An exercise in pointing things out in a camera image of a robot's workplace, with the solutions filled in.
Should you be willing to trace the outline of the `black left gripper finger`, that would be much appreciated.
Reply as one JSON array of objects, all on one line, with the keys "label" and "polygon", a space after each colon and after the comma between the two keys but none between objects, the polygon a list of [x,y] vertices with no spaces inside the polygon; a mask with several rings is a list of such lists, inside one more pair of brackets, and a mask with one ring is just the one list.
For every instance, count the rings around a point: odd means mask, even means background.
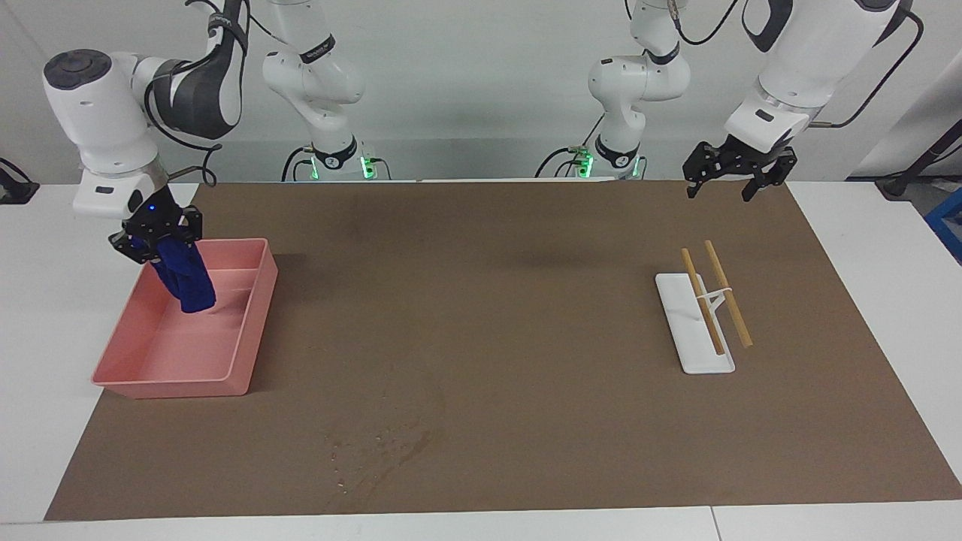
[{"label": "black left gripper finger", "polygon": [[762,189],[781,186],[796,164],[797,155],[794,150],[781,150],[774,160],[766,165],[760,162],[750,163],[752,178],[742,189],[743,202],[752,201]]},{"label": "black left gripper finger", "polygon": [[688,199],[697,197],[702,186],[717,180],[726,174],[722,164],[722,154],[725,147],[715,147],[708,141],[701,141],[682,164],[682,174],[686,181],[686,195]]}]

